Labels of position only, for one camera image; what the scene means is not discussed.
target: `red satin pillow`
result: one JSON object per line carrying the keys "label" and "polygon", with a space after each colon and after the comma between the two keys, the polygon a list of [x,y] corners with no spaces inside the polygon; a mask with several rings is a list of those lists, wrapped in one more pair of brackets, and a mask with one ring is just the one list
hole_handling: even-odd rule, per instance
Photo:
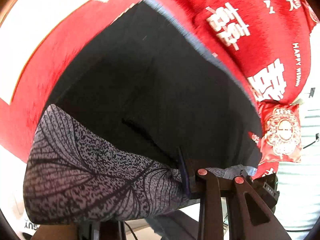
{"label": "red satin pillow", "polygon": [[258,166],[257,173],[252,176],[252,179],[257,179],[264,177],[266,175],[270,175],[272,173],[277,173],[279,168],[279,162],[272,162],[272,163],[262,163]]}
{"label": "red satin pillow", "polygon": [[176,1],[213,55],[228,68],[229,56],[234,59],[258,101],[291,104],[301,93],[311,66],[309,35],[318,22],[305,0]]}
{"label": "red satin pillow", "polygon": [[260,163],[299,163],[301,161],[299,105],[260,103],[259,114],[264,134],[259,142],[262,152]]}

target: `red cushion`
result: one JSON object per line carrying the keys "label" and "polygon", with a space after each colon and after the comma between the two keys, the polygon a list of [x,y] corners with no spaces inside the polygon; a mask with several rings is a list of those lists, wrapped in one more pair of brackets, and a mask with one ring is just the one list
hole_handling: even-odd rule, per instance
{"label": "red cushion", "polygon": [[[257,95],[259,101],[274,99],[290,104],[300,94],[310,72],[309,34],[313,27],[307,21],[309,10],[300,0],[177,1],[192,18],[204,43],[215,39],[224,44],[262,94]],[[210,49],[225,62],[224,54]]]}
{"label": "red cushion", "polygon": [[[45,102],[63,71],[81,49],[132,4],[141,0],[90,0],[57,25],[30,56],[17,84],[13,100],[0,99],[0,144],[27,162],[32,139]],[[234,78],[254,101],[248,82],[223,45],[206,30],[195,29],[188,11],[175,0],[156,0],[211,51],[223,55]]]}
{"label": "red cushion", "polygon": [[264,162],[300,162],[301,135],[299,105],[261,103],[262,132],[260,150]]}
{"label": "red cushion", "polygon": [[272,173],[277,173],[279,168],[279,162],[262,163],[258,166],[257,173],[252,176],[252,179],[257,179],[270,175]]}

